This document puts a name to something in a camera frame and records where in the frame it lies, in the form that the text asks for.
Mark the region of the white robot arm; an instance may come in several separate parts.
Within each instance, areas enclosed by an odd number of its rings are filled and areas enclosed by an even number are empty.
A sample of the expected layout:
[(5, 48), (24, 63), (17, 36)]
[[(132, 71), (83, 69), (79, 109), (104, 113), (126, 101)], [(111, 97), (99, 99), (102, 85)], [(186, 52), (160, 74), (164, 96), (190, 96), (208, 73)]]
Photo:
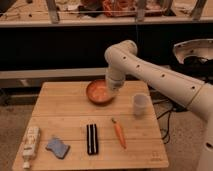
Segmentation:
[(185, 107), (207, 125), (196, 171), (213, 171), (213, 85), (137, 57), (134, 41), (125, 40), (105, 50), (108, 92), (116, 95), (130, 74)]

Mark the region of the white robot base shell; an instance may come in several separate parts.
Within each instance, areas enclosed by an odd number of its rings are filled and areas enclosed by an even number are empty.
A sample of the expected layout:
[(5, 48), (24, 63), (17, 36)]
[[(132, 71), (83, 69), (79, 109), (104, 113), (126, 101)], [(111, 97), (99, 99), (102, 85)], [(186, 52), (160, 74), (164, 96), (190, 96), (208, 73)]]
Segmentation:
[(213, 59), (213, 39), (193, 39), (177, 43), (173, 46), (173, 54), (180, 64), (190, 56)]

